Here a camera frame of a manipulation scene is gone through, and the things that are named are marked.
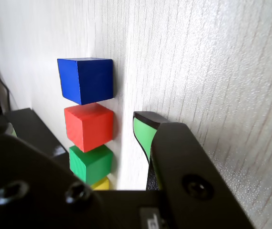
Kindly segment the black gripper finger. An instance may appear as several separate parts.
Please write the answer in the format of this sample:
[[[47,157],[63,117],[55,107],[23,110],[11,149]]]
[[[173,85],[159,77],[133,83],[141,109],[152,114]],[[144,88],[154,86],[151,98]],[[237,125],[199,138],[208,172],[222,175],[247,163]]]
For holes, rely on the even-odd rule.
[[[184,123],[133,113],[133,132],[154,169],[171,229],[251,229],[252,223]]]
[[[0,127],[0,229],[101,229],[90,187]]]

